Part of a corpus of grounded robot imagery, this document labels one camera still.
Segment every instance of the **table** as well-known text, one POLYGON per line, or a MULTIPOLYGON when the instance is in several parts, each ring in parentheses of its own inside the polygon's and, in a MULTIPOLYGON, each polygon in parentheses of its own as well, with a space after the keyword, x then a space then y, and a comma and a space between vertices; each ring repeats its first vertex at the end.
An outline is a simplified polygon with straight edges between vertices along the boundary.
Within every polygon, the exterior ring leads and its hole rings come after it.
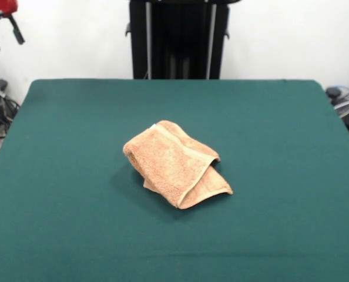
POLYGON ((349 282, 349 135, 312 81, 39 80, 0 152, 0 282, 349 282), (172 120, 234 190, 177 210, 122 153, 172 120))

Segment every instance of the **orange towel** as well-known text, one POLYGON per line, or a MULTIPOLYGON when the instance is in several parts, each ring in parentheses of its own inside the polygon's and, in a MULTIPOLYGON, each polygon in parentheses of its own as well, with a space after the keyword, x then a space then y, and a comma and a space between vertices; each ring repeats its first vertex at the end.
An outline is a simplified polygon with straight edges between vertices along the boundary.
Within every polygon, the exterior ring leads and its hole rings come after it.
POLYGON ((211 162, 219 155, 189 137, 177 124, 161 121, 127 142, 123 152, 143 176, 143 186, 187 209, 220 193, 233 194, 211 162))

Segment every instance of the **white wall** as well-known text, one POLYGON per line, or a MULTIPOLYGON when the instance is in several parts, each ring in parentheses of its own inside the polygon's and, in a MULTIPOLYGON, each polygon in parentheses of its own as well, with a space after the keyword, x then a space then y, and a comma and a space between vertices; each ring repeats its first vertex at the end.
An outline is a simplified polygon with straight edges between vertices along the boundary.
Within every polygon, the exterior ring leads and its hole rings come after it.
MULTIPOLYGON (((20 102, 39 78, 131 78, 127 0, 19 0, 26 44, 0 21, 0 77, 20 102)), ((231 6, 222 78, 349 86, 349 0, 242 0, 231 6)))

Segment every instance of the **black stand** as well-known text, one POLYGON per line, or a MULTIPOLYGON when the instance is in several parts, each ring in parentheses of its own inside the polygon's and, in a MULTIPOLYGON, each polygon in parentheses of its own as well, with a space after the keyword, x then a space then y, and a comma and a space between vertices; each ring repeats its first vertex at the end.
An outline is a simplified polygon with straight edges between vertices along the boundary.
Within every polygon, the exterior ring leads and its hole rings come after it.
POLYGON ((229 8, 239 0, 131 0, 135 79, 218 79, 229 8))

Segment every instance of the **towel fold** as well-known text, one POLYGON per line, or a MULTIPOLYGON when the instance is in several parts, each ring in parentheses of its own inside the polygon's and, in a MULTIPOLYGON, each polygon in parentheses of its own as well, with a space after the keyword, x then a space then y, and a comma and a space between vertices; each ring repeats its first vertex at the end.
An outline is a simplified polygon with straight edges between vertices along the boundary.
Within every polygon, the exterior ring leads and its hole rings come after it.
POLYGON ((163 120, 127 142, 123 152, 143 176, 143 187, 187 209, 220 193, 233 194, 211 163, 219 155, 163 120))

